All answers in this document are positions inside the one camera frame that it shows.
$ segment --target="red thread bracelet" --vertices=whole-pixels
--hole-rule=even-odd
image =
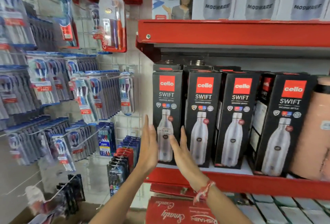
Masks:
[[[200,198],[206,200],[208,197],[208,191],[210,187],[215,184],[216,183],[214,181],[209,180],[205,187],[201,187],[201,189],[197,192],[197,195],[194,198],[193,204],[195,205],[195,203],[198,202]]]

